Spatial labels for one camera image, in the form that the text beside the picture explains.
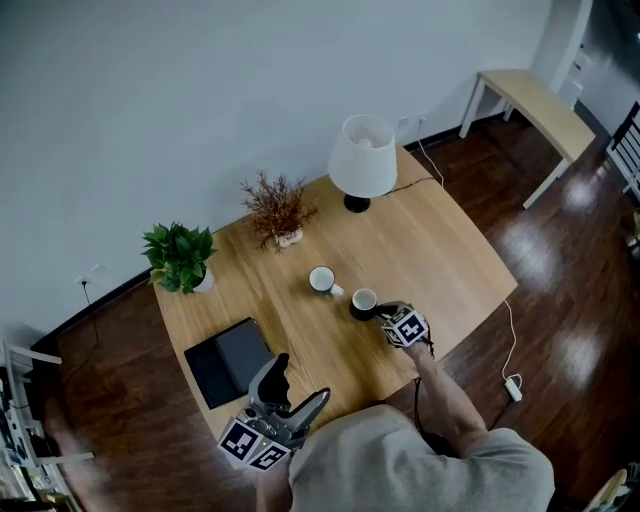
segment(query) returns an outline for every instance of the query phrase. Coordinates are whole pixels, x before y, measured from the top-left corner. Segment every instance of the gray t-shirt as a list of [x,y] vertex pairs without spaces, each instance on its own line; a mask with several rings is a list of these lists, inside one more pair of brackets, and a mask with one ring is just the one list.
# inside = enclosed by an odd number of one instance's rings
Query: gray t-shirt
[[436,455],[409,419],[379,405],[312,435],[289,469],[293,511],[543,512],[549,460],[508,429],[465,459]]

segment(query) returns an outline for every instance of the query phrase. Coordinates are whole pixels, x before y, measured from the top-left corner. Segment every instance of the baseboard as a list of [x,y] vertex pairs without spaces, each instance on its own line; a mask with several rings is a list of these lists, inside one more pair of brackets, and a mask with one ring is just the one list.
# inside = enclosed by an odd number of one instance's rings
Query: baseboard
[[37,350],[38,348],[40,349],[44,348],[45,346],[49,345],[52,340],[55,340],[60,334],[62,334],[72,325],[78,323],[85,316],[91,314],[92,312],[101,308],[105,304],[111,302],[113,299],[116,299],[123,293],[131,290],[131,288],[138,286],[140,283],[148,281],[150,273],[151,273],[151,269],[148,268],[144,272],[140,272],[137,276],[129,279],[126,283],[121,284],[117,288],[114,288],[113,290],[111,290],[109,293],[100,297],[98,300],[92,302],[90,306],[87,306],[82,311],[79,311],[78,313],[73,315],[71,318],[69,318],[69,320],[67,320],[60,326],[56,327],[49,334],[45,335],[44,337],[39,339],[36,343],[34,343],[33,350]]
[[[496,119],[502,119],[504,117],[504,112],[500,113],[500,114],[495,114],[489,117],[485,117],[483,119],[478,119],[476,121],[474,121],[473,123],[471,123],[471,127],[469,128],[469,131],[473,131],[473,130],[477,130],[479,128],[482,128],[484,125],[491,123],[493,121],[495,121]],[[436,133],[434,135],[429,135],[428,137],[425,137],[424,139],[420,139],[420,142],[422,143],[423,146],[429,146],[431,144],[435,144],[436,142],[441,142],[445,139],[448,139],[450,137],[453,137],[454,135],[458,135],[460,133],[460,129],[462,128],[462,125],[460,126],[456,126],[455,128],[451,128],[450,130],[445,130],[443,132],[440,133]],[[404,149],[406,149],[407,151],[409,151],[409,153],[411,153],[411,151],[415,151],[416,149],[420,148],[420,143],[418,141],[415,142],[410,142],[409,144],[406,144],[404,146]]]

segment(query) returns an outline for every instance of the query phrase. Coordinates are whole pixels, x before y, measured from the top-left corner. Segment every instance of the white table lamp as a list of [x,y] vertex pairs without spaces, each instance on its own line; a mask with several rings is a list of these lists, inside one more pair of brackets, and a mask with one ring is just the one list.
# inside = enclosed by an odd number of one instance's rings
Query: white table lamp
[[329,177],[346,194],[349,211],[365,211],[372,197],[386,194],[396,183],[393,129],[376,116],[347,119],[329,159]]

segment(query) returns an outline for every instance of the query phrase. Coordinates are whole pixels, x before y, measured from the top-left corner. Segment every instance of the potted plant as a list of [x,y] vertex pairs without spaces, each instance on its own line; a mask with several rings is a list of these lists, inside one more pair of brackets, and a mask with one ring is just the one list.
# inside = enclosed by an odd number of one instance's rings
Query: potted plant
[[258,184],[251,187],[245,181],[242,190],[247,193],[243,201],[249,212],[248,224],[260,238],[264,249],[269,240],[276,250],[289,247],[302,239],[302,227],[309,222],[318,209],[302,200],[303,180],[291,185],[284,174],[269,183],[264,171],[258,171]]
[[206,265],[207,258],[216,252],[209,228],[201,232],[176,222],[170,228],[158,224],[142,238],[148,247],[142,254],[153,267],[150,284],[159,283],[170,292],[182,288],[185,295],[213,286],[213,274]]

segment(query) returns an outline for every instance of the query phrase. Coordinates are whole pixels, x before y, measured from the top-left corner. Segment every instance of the white pot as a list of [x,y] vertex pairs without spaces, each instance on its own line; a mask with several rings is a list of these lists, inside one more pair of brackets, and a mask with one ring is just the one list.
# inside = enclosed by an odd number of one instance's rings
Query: white pot
[[193,291],[197,293],[203,293],[207,290],[211,290],[211,288],[213,288],[213,274],[209,269],[207,269],[204,274],[204,279],[198,286],[193,289]]
[[302,230],[298,229],[293,233],[289,233],[288,235],[277,236],[276,243],[282,247],[289,247],[291,244],[297,244],[300,240],[302,240]]

